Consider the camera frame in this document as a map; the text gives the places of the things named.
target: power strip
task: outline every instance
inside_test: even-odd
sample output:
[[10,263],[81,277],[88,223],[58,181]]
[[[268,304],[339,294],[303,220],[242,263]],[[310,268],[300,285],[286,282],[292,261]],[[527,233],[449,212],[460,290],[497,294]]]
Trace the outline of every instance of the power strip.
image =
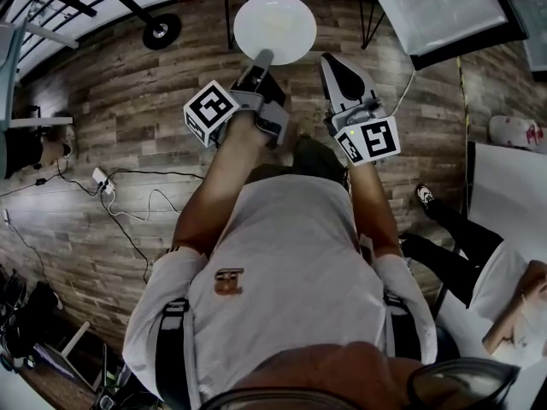
[[114,181],[112,179],[109,179],[109,177],[101,170],[99,167],[96,167],[95,170],[93,170],[93,179],[95,179],[95,182],[99,185],[106,185],[106,188],[104,191],[106,191],[107,195],[110,195],[114,192],[116,189],[116,186],[114,184]]

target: white t-shirt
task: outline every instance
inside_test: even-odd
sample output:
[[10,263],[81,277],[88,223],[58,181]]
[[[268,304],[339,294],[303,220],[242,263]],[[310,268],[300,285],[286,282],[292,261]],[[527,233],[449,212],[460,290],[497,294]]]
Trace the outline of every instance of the white t-shirt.
[[[509,305],[528,263],[502,242],[486,263],[473,288],[469,308],[492,322]],[[547,302],[537,299],[522,309],[514,328],[514,342],[502,342],[492,356],[504,363],[529,367],[541,360],[547,344]]]
[[[124,359],[157,394],[162,309],[187,296],[197,383],[208,399],[287,349],[361,341],[383,350],[386,286],[415,317],[422,361],[434,362],[433,319],[405,261],[386,255],[373,269],[357,248],[350,198],[340,184],[285,175],[246,185],[209,263],[180,248],[154,265],[127,328]],[[244,270],[241,294],[215,293],[215,274],[226,268]]]

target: shirt sleeve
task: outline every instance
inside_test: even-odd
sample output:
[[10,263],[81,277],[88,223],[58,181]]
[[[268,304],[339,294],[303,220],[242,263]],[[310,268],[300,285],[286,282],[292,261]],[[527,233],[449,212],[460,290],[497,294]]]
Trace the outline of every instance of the shirt sleeve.
[[431,364],[437,358],[437,332],[426,298],[403,258],[384,255],[373,261],[376,271],[388,291],[403,299],[412,313],[421,346],[421,361]]
[[156,343],[165,306],[186,295],[190,282],[207,263],[205,255],[180,247],[154,264],[144,293],[133,310],[123,345],[123,359],[143,386],[156,387]]

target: man in white shirt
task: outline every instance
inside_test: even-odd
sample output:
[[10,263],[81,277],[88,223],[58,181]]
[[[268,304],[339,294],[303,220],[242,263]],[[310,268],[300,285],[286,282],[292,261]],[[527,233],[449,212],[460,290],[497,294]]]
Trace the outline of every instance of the man in white shirt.
[[[180,369],[188,387],[198,389],[190,390],[192,407],[234,387],[275,386],[325,390],[365,408],[402,407],[409,374],[435,361],[437,340],[401,258],[378,174],[372,164],[350,166],[350,197],[346,169],[334,153],[301,138],[293,167],[278,167],[266,179],[270,167],[253,169],[267,141],[251,115],[232,118],[207,177],[179,217],[173,248],[154,265],[133,312],[126,363],[160,395],[162,312],[184,297],[193,348],[185,349],[192,361]],[[372,242],[366,260],[359,236]],[[411,332],[393,336],[386,294],[411,313],[418,360],[387,356],[394,355],[393,337],[409,340]]]

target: white cable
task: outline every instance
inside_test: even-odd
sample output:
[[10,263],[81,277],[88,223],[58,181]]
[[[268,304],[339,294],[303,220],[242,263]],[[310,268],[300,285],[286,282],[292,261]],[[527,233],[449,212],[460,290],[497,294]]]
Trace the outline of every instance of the white cable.
[[113,217],[117,217],[117,216],[119,216],[119,215],[121,215],[121,214],[124,214],[124,215],[126,215],[126,216],[133,217],[134,219],[139,220],[139,221],[141,221],[141,222],[146,222],[146,221],[148,221],[148,218],[150,217],[150,199],[152,198],[152,194],[154,193],[154,191],[157,191],[158,193],[160,193],[160,194],[163,196],[163,198],[164,198],[166,201],[168,201],[169,206],[171,207],[171,209],[172,209],[176,214],[180,214],[180,211],[177,211],[177,210],[175,209],[175,207],[173,206],[173,204],[171,203],[171,201],[169,201],[168,197],[165,196],[165,195],[163,194],[163,191],[158,190],[158,189],[152,190],[152,191],[150,192],[150,194],[148,195],[148,213],[146,214],[146,218],[144,218],[144,219],[143,219],[142,217],[138,217],[137,215],[126,213],[125,211],[120,211],[119,213],[113,213],[112,211],[110,211],[110,207],[112,207],[112,204],[113,204],[114,201],[116,200],[116,192],[115,192],[115,191],[113,191],[113,193],[114,193],[114,198],[112,199],[112,202],[109,204],[108,211],[109,211],[110,215],[113,216]]
[[400,98],[399,101],[397,102],[397,106],[393,109],[393,112],[391,113],[391,115],[395,115],[395,114],[397,113],[397,111],[399,110],[399,107],[401,106],[401,103],[403,103],[404,97],[405,97],[405,96],[407,95],[407,93],[409,92],[410,84],[412,84],[412,81],[413,81],[415,75],[416,75],[416,69],[415,69],[415,68],[412,68],[412,74],[410,75],[409,82],[407,83],[407,86],[406,86],[406,88],[404,89],[403,94],[401,95],[401,98]]

